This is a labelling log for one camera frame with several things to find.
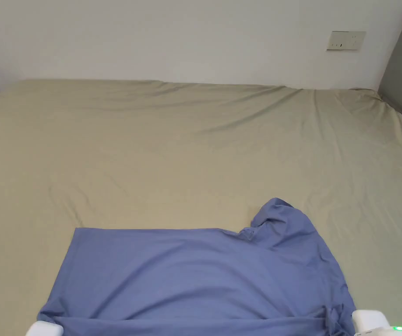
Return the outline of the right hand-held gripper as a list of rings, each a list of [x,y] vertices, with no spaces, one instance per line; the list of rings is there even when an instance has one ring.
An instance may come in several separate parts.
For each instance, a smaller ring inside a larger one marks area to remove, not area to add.
[[[355,310],[352,321],[356,336],[402,336],[402,326],[391,326],[380,311]]]

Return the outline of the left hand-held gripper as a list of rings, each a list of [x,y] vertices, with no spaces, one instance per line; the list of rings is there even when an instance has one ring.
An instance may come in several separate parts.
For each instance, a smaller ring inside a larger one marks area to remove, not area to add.
[[[45,322],[36,321],[33,323],[25,336],[62,336],[63,327],[61,325]]]

